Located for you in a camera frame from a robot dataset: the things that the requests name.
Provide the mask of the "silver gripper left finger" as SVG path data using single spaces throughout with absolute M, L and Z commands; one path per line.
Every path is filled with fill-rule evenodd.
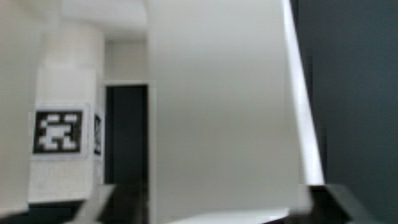
M 131 222 L 130 185 L 99 185 L 67 224 L 128 224 Z

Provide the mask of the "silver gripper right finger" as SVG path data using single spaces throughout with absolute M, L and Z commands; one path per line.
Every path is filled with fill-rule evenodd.
M 298 224 L 380 224 L 343 185 L 311 187 L 313 208 L 298 216 Z

